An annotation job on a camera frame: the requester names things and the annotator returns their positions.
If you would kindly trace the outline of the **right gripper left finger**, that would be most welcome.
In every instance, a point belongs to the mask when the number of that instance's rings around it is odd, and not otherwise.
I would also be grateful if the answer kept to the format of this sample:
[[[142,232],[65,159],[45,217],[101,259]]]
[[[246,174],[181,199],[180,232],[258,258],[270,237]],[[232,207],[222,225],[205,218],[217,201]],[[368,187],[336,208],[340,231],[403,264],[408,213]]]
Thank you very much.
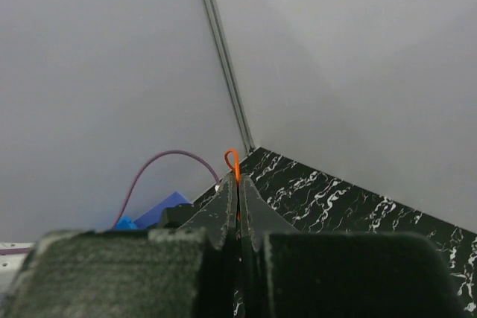
[[[238,186],[234,174],[227,174],[213,198],[180,228],[205,233],[212,247],[222,250],[236,235]]]

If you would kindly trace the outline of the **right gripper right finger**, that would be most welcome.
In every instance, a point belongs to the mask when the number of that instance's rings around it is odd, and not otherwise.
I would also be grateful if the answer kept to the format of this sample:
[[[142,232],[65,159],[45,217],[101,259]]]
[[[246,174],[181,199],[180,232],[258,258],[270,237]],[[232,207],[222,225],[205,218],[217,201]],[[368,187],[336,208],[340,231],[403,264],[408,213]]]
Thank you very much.
[[[263,238],[269,232],[298,232],[284,217],[262,198],[254,181],[242,175],[238,186],[240,211],[241,248],[258,252]]]

